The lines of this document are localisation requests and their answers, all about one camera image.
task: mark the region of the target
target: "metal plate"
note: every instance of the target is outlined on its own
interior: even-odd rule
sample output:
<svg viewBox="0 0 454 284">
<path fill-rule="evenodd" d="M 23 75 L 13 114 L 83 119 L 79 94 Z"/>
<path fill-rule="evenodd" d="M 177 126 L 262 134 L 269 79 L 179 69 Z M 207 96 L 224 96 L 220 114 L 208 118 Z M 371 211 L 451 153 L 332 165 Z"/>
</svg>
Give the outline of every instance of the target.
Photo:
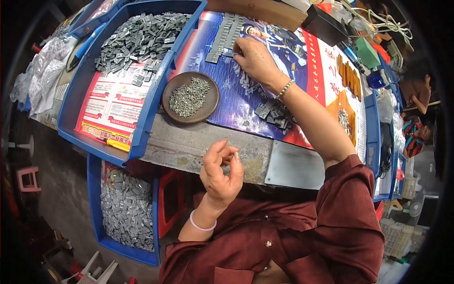
<svg viewBox="0 0 454 284">
<path fill-rule="evenodd" d="M 205 80 L 210 85 L 210 90 L 206 94 L 206 101 L 203 103 L 202 108 L 199 109 L 193 116 L 181 117 L 170 109 L 169 98 L 172 91 L 179 88 L 181 85 L 190 85 L 191 78 L 199 78 Z M 197 123 L 207 119 L 217 108 L 219 104 L 219 88 L 216 82 L 209 76 L 200 72 L 185 72 L 175 76 L 167 84 L 163 92 L 163 109 L 175 121 L 185 124 Z"/>
<path fill-rule="evenodd" d="M 319 190 L 325 181 L 325 166 L 317 152 L 273 141 L 265 184 Z"/>
</svg>

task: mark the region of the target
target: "round wooden dish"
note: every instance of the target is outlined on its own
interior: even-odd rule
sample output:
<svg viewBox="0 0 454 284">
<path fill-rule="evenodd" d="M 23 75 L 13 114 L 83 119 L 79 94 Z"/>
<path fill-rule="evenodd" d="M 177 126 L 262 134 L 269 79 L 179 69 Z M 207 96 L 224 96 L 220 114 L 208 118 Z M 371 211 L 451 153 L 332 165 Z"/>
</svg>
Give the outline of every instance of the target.
<svg viewBox="0 0 454 284">
<path fill-rule="evenodd" d="M 196 111 L 193 116 L 182 117 L 170 109 L 169 98 L 172 91 L 179 88 L 181 85 L 190 85 L 191 78 L 199 78 L 205 80 L 210 85 L 210 90 L 206 94 L 206 101 L 202 108 Z M 184 72 L 178 74 L 167 84 L 163 92 L 163 109 L 174 120 L 179 123 L 191 124 L 206 120 L 217 108 L 219 103 L 219 88 L 217 84 L 209 76 L 200 72 Z"/>
</svg>

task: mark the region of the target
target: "blue tool handle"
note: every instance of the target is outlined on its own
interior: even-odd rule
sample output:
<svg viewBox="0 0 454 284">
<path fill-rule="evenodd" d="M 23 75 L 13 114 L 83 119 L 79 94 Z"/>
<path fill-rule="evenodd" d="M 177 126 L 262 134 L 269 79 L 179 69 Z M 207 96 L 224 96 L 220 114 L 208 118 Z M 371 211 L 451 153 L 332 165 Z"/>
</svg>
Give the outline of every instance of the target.
<svg viewBox="0 0 454 284">
<path fill-rule="evenodd" d="M 96 38 L 96 36 L 100 33 L 100 31 L 103 30 L 103 28 L 106 26 L 106 23 L 103 23 L 99 27 L 97 27 L 94 32 L 91 34 L 91 36 L 84 42 L 84 44 L 80 47 L 80 49 L 76 52 L 75 57 L 81 59 L 84 53 L 87 51 L 88 47 L 92 43 L 92 41 Z"/>
</svg>

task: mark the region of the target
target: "yellow marker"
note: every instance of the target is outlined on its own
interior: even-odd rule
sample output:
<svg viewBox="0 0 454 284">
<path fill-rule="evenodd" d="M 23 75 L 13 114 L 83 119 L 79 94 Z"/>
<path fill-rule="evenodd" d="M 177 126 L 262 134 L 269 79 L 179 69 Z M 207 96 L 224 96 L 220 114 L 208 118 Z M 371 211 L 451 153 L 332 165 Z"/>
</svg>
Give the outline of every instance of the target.
<svg viewBox="0 0 454 284">
<path fill-rule="evenodd" d="M 122 150 L 127 153 L 129 153 L 129 151 L 131 150 L 131 146 L 126 145 L 125 143 L 121 143 L 121 142 L 118 142 L 118 141 L 115 141 L 115 140 L 109 139 L 109 138 L 99 137 L 96 135 L 93 135 L 93 136 L 98 138 L 99 140 L 106 142 L 107 145 L 117 148 L 118 150 Z"/>
</svg>

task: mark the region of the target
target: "seated person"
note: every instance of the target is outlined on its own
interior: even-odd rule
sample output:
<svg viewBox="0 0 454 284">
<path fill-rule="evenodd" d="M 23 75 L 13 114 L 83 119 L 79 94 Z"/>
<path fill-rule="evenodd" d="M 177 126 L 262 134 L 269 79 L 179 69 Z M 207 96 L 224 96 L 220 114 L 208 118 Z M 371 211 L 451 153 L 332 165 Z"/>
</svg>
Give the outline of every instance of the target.
<svg viewBox="0 0 454 284">
<path fill-rule="evenodd" d="M 426 114 L 431 96 L 430 76 L 423 80 L 403 80 L 399 82 L 400 91 L 404 97 L 403 108 L 416 106 L 422 114 Z"/>
<path fill-rule="evenodd" d="M 404 120 L 404 137 L 405 148 L 404 155 L 411 158 L 422 152 L 424 145 L 432 144 L 433 127 L 424 126 L 418 116 L 407 116 L 406 113 L 401 114 Z"/>
</svg>

